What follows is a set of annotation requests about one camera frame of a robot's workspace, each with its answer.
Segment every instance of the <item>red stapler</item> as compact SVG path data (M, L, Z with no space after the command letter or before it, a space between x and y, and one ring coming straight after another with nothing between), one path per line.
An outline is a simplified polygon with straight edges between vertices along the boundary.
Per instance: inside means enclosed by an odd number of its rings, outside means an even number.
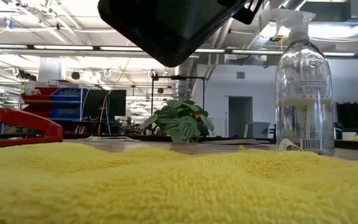
M37 129L45 133L41 138L0 140L0 147L63 141L63 128L60 125L47 118L25 111L0 108L0 123Z

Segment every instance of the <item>spray bottle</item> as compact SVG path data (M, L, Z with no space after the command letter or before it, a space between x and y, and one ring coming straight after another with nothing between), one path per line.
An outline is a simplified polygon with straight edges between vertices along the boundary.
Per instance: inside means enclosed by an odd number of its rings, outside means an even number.
M268 14L291 29L290 44L284 51L276 72L277 146L289 139L304 151L333 156L333 100L328 61L310 42L308 23L314 14L274 9Z

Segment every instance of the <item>potted plant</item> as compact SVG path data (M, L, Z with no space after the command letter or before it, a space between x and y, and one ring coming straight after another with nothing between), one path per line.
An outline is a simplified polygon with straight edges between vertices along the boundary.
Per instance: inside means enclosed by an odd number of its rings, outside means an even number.
M173 142L189 142L199 136L208 136L214 126L208 112L194 101L170 100L161 110L146 119L144 127L155 123L163 133L171 136Z

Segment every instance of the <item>towel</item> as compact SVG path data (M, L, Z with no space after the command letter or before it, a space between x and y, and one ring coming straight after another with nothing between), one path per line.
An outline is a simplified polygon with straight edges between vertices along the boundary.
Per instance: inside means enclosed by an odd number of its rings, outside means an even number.
M358 162L296 151L0 148L0 223L358 223Z

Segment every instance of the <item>ceiling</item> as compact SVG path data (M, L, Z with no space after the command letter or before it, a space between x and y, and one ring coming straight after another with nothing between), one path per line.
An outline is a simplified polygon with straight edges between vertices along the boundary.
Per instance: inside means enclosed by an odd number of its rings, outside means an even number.
M100 19L97 11L98 0L80 2L79 4L79 0L0 0L0 44L134 46L132 42ZM281 3L281 0L271 0L270 2L265 0L251 25L231 20L207 40L203 47L284 49L288 45L288 38L285 37L283 29L284 35L281 40L267 41L259 48L252 45L258 34L275 32L274 26L271 27L271 23L270 25L264 23L263 18L259 16L264 10L278 7ZM308 1L303 4L301 10L317 14L315 22L310 25L310 33L313 33L312 41L321 50L358 51L358 33L355 32L355 27L358 28L358 0ZM87 54L62 55L56 52L53 56L61 58L62 64L66 68L67 80L110 85L117 83L117 85L149 86L151 85L150 73L152 71L160 75L175 75L183 73L183 71L187 75L194 75L192 71L196 69L191 69L191 67L202 63L211 67L215 63L208 54L201 54L199 59L192 59L191 63L187 63L190 68L185 69L164 67L156 60L144 55L129 58L127 55L119 54L107 57L106 55ZM13 72L13 68L16 67L37 76L41 57L42 54L37 51L34 54L0 54L0 82L17 83L19 80ZM250 71L259 69L255 65L264 65L265 67L271 65L268 64L271 60L254 63L244 57L246 56L240 55L233 58L236 65L229 64L219 67L216 73L224 72L221 70L228 69L230 66L237 67L239 61L241 61L241 65L248 65L245 68ZM73 71L86 75L80 81L74 81L71 79ZM89 77L89 74L96 78L100 77L100 79L85 80L84 77ZM158 85L173 87L167 89L164 95L174 98L189 97L193 82L161 79ZM2 88L10 90L8 93L14 93L17 85L6 85ZM129 88L128 94L144 96L150 94L150 91L150 88L135 88L134 90Z

